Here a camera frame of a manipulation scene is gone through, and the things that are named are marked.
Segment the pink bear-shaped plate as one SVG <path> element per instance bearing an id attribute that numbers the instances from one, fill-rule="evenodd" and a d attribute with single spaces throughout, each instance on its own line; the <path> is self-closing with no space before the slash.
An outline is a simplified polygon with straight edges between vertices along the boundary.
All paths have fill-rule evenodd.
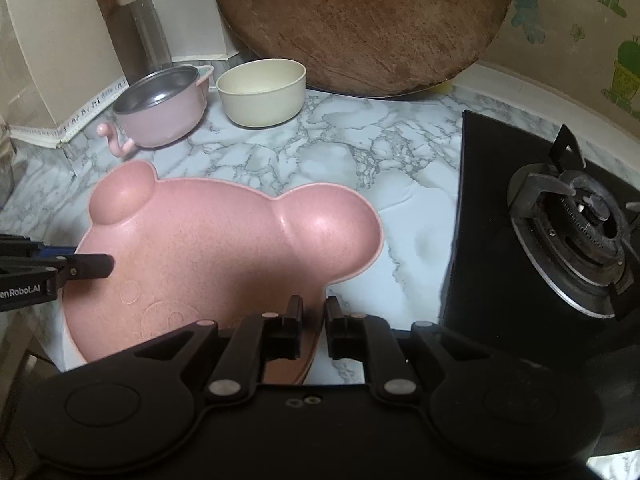
<path id="1" fill-rule="evenodd" d="M 66 330 L 81 361 L 198 321 L 233 328 L 299 296 L 302 348 L 298 359 L 267 366 L 274 384 L 305 379 L 326 289 L 367 270 L 384 244 L 378 213 L 350 188 L 309 183 L 271 197 L 224 180 L 163 180 L 144 160 L 105 176 L 88 214 L 78 252 L 110 255 L 114 268 L 64 288 Z"/>

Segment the pink steel-lined pot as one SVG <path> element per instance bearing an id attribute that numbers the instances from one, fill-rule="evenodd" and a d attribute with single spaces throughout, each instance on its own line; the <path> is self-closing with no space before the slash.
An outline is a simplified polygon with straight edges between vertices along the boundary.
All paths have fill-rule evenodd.
<path id="1" fill-rule="evenodd" d="M 203 118 L 211 65 L 181 65 L 144 76 L 117 98 L 115 119 L 101 122 L 96 134 L 111 153 L 126 157 L 135 148 L 162 148 L 183 138 Z"/>

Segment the cream plastic bowl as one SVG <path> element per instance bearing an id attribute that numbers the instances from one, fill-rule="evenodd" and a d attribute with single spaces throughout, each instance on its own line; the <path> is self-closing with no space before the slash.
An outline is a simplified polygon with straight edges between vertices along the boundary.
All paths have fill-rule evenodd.
<path id="1" fill-rule="evenodd" d="M 222 107 L 235 125 L 269 128 L 294 118 L 306 98 L 307 70 L 288 58 L 263 58 L 227 70 L 216 81 Z"/>

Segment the black gas stove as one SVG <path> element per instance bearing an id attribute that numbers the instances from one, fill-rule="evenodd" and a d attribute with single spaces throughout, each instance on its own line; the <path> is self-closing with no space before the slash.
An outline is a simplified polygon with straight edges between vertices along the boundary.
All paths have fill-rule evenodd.
<path id="1" fill-rule="evenodd" d="M 639 446 L 639 190 L 553 140 L 462 116 L 458 206 L 440 322 L 575 373 L 604 408 L 598 454 Z"/>

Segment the stove burner grate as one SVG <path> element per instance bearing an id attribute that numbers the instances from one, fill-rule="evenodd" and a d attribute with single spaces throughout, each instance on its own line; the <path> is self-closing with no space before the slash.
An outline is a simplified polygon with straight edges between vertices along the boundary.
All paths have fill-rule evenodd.
<path id="1" fill-rule="evenodd" d="M 639 255 L 625 209 L 587 172 L 574 134 L 562 126 L 545 164 L 516 170 L 511 223 L 529 261 L 567 304 L 590 318 L 623 318 L 639 307 Z"/>

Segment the round wooden cutting board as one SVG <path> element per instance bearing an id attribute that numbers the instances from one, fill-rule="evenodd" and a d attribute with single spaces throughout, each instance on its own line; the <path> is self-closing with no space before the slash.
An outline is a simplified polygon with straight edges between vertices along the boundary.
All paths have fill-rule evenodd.
<path id="1" fill-rule="evenodd" d="M 216 0 L 261 58 L 292 58 L 312 88 L 386 98 L 442 84 L 495 39 L 511 0 Z"/>

